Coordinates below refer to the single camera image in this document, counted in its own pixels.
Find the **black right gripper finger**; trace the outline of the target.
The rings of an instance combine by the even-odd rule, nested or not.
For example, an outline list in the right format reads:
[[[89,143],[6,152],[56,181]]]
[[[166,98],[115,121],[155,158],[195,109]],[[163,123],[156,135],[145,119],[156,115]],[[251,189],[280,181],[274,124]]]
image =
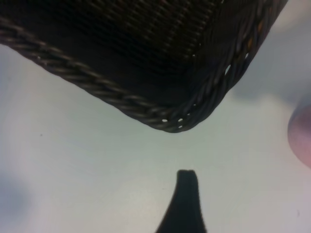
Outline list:
[[[158,233],[206,233],[199,185],[194,170],[179,170],[170,204],[157,229]]]

